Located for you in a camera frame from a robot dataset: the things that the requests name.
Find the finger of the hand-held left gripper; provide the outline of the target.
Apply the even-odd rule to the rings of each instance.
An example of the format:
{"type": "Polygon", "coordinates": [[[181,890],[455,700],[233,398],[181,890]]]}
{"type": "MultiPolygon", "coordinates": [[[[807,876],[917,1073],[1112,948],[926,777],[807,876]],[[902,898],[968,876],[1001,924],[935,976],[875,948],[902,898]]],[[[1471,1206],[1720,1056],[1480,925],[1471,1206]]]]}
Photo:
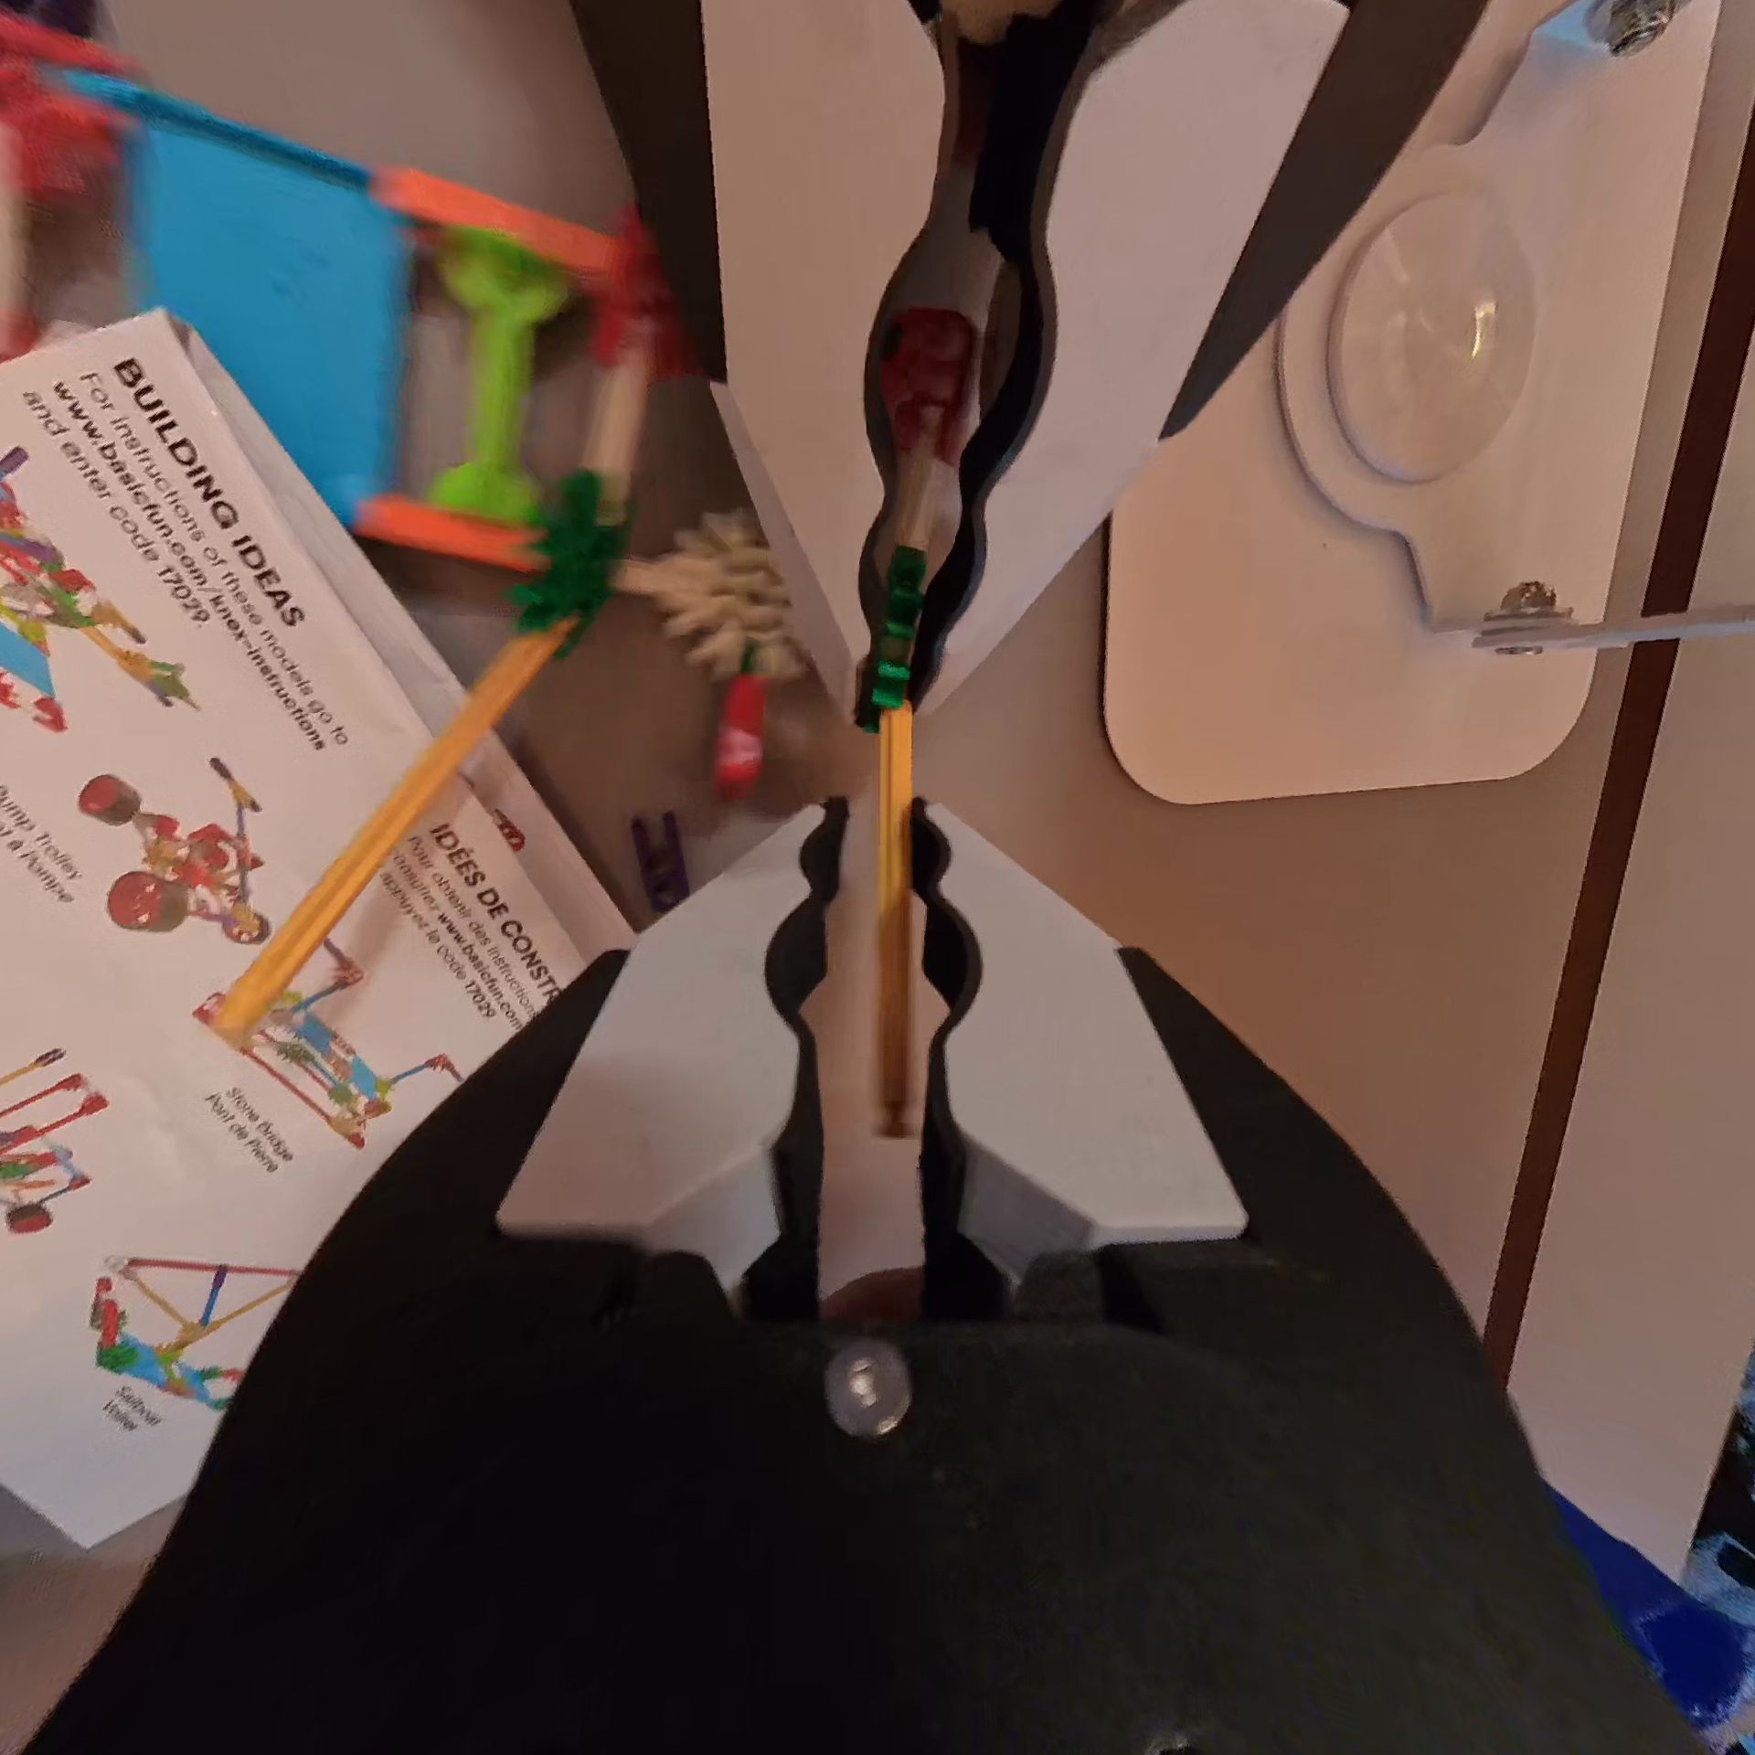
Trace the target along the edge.
{"type": "Polygon", "coordinates": [[[930,217],[947,84],[904,3],[700,8],[725,373],[715,404],[801,645],[850,710],[885,479],[872,340],[930,217]]]}
{"type": "Polygon", "coordinates": [[[930,713],[1101,528],[1160,444],[1347,4],[1136,4],[1092,33],[1049,129],[1020,279],[1041,307],[1020,433],[962,450],[962,523],[927,593],[930,713]]]}

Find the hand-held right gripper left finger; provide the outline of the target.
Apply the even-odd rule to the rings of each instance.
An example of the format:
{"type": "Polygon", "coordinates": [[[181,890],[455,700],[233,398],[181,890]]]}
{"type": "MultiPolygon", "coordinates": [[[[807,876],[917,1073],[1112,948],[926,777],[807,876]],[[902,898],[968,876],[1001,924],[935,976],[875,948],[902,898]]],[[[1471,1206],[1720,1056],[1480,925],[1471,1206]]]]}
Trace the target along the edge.
{"type": "Polygon", "coordinates": [[[766,1320],[818,1316],[826,1134],[805,1007],[848,803],[808,805],[641,934],[512,1190],[509,1238],[694,1256],[766,1320]]]}

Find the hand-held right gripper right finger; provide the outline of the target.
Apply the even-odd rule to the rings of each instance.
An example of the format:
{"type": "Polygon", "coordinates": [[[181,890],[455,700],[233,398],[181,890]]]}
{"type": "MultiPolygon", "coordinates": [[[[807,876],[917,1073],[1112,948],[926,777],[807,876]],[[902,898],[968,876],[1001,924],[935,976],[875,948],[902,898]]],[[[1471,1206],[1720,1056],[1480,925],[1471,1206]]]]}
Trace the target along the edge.
{"type": "Polygon", "coordinates": [[[1005,1314],[1047,1257],[1228,1243],[1247,1216],[1123,948],[941,805],[915,800],[927,1044],[921,1314],[1005,1314]]]}

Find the yellow plastic rod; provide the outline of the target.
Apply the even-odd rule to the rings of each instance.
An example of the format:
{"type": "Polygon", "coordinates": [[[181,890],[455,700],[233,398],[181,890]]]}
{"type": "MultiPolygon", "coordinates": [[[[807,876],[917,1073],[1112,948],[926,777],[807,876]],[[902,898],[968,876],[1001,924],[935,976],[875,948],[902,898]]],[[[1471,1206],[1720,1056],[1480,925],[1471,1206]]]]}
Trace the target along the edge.
{"type": "Polygon", "coordinates": [[[913,1084],[913,710],[885,708],[875,777],[875,1078],[879,1137],[908,1130],[913,1084]]]}
{"type": "Polygon", "coordinates": [[[460,777],[476,747],[580,629],[582,617],[573,615],[548,629],[517,634],[502,648],[444,728],[226,990],[208,1020],[220,1040],[242,1046],[257,1032],[276,998],[345,920],[427,806],[460,777]]]}

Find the colourful construction toy model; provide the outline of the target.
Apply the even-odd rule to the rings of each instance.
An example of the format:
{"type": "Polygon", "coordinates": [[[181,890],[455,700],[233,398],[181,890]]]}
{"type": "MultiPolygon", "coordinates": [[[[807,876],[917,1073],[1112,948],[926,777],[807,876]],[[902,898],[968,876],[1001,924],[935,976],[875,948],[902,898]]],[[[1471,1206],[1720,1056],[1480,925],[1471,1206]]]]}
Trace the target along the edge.
{"type": "Polygon", "coordinates": [[[683,248],[683,195],[708,183],[715,228],[732,217],[732,121],[717,119],[708,25],[732,49],[754,30],[881,25],[911,52],[933,49],[911,4],[575,4],[594,75],[629,163],[654,203],[620,235],[597,235],[411,170],[370,170],[169,101],[126,75],[88,36],[59,27],[86,4],[4,4],[4,340],[31,328],[14,304],[31,205],[83,201],[123,166],[123,219],[148,307],[166,307],[211,345],[270,419],[319,502],[343,527],[514,572],[514,635],[452,708],[380,822],[415,808],[463,771],[539,668],[570,653],[616,586],[664,584],[671,567],[627,562],[629,475],[650,384],[694,367],[691,345],[723,350],[686,293],[713,293],[725,318],[725,247],[683,248]],[[429,500],[389,494],[390,395],[404,373],[411,230],[424,228],[453,302],[472,324],[469,452],[429,500]],[[553,490],[520,462],[535,336],[573,298],[597,307],[594,345],[616,382],[599,406],[605,452],[553,490]]]}

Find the white tabbed booklet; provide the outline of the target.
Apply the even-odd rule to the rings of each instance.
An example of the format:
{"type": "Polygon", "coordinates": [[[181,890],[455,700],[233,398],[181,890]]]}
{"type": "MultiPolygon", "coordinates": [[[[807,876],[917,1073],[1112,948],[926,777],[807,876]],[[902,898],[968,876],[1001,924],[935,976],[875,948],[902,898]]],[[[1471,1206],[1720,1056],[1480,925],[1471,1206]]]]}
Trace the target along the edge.
{"type": "MultiPolygon", "coordinates": [[[[377,629],[372,645],[421,728],[438,734],[463,704],[468,686],[406,612],[394,631],[377,629]]],[[[469,796],[493,819],[499,851],[516,856],[580,960],[625,950],[632,927],[514,752],[516,716],[516,710],[505,714],[468,756],[463,780],[469,796]]]]}

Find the purple clip connector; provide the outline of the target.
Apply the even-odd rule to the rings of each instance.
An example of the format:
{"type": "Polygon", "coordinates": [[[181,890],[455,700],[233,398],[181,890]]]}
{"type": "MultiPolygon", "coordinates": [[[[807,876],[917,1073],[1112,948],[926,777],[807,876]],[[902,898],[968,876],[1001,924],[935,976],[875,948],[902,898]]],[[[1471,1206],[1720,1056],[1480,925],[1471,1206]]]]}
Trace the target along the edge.
{"type": "Polygon", "coordinates": [[[666,916],[691,896],[683,832],[673,810],[632,818],[629,839],[651,916],[666,916]]]}

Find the white metal stand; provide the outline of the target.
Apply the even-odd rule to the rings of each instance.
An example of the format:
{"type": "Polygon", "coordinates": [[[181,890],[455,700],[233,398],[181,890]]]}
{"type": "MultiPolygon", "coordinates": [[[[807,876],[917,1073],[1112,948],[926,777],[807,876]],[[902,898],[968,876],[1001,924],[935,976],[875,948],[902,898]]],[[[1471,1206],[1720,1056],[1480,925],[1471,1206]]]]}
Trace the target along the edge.
{"type": "Polygon", "coordinates": [[[1522,775],[1583,714],[1721,13],[1564,4],[1115,506],[1104,728],[1174,805],[1522,775]]]}

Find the toy instruction booklet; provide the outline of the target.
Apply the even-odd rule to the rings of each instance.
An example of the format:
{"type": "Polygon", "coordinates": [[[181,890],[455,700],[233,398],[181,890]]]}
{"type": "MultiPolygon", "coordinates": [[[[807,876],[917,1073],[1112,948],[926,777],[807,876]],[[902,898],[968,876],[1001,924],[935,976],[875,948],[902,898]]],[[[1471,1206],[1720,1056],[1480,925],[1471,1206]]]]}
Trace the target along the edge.
{"type": "Polygon", "coordinates": [[[2,441],[2,1480],[91,1549],[190,1489],[343,1209],[595,958],[460,775],[220,1040],[429,742],[372,644],[406,609],[166,313],[4,364],[2,441]]]}

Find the blue plastic bin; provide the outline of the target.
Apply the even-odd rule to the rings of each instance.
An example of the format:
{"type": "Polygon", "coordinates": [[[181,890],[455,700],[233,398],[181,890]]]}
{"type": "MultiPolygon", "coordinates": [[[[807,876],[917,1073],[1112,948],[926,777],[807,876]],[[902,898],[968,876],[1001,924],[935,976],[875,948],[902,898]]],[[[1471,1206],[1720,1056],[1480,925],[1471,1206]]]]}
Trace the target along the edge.
{"type": "Polygon", "coordinates": [[[1570,1547],[1583,1557],[1616,1632],[1687,1725],[1699,1735],[1708,1733],[1740,1692],[1742,1634],[1555,1487],[1547,1499],[1570,1547]]]}

